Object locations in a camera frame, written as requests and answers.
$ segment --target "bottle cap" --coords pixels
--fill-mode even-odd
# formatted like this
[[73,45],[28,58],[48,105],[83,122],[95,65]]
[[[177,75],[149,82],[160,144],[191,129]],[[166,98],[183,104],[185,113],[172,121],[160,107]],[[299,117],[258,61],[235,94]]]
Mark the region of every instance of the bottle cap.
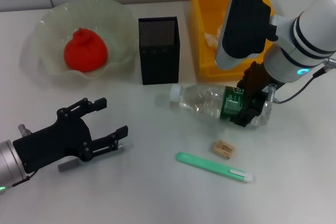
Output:
[[181,86],[178,84],[173,84],[172,88],[170,89],[170,101],[171,102],[179,102],[180,101],[180,91]]

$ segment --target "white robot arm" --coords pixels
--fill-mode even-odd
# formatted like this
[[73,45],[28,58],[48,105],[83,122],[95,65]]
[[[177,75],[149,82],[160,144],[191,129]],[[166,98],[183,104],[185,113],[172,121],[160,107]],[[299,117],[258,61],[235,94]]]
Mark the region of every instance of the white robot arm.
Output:
[[244,105],[234,123],[241,126],[261,113],[266,99],[263,93],[270,84],[278,89],[324,63],[310,83],[336,68],[336,60],[330,58],[336,52],[336,0],[315,0],[294,19],[270,17],[270,7],[262,0],[231,0],[215,62],[223,70],[231,69],[261,53],[266,39],[273,45],[266,51],[264,62],[253,62],[237,84],[244,89]]

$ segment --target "white tabletop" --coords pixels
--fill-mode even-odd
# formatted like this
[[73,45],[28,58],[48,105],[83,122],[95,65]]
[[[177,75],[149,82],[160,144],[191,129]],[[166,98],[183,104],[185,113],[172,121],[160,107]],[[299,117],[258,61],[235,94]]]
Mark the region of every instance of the white tabletop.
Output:
[[[271,0],[278,14],[295,17],[313,0]],[[177,16],[180,82],[195,83],[187,31],[189,2],[129,6],[135,18]],[[86,115],[93,139],[128,125],[129,152],[60,173],[51,164],[29,182],[0,196],[0,223],[335,223],[336,141],[331,71],[297,98],[275,105],[267,126],[249,130],[204,122],[165,105],[170,85],[143,86],[134,70],[86,82],[47,76],[27,54],[29,35],[48,10],[0,13],[0,130],[2,140],[50,126],[56,111],[87,97],[108,108]],[[277,91],[294,94],[310,74]],[[209,151],[217,139],[236,147],[232,159]],[[178,163],[188,152],[244,169],[251,184]]]

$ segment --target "green marker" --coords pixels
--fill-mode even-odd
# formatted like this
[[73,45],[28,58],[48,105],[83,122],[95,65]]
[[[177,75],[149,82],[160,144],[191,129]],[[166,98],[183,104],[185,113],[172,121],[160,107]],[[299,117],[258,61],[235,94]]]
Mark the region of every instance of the green marker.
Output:
[[230,177],[243,182],[252,182],[253,175],[244,170],[236,169],[227,165],[212,162],[188,153],[179,152],[176,155],[176,160],[185,164],[196,166],[201,169],[209,170],[210,172]]

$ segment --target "black mesh pencil holder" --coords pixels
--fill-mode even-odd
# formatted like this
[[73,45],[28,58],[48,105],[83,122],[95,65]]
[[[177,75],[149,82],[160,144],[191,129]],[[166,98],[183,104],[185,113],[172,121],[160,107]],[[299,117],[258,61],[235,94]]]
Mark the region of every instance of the black mesh pencil holder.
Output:
[[177,17],[139,18],[142,84],[177,83],[180,37]]

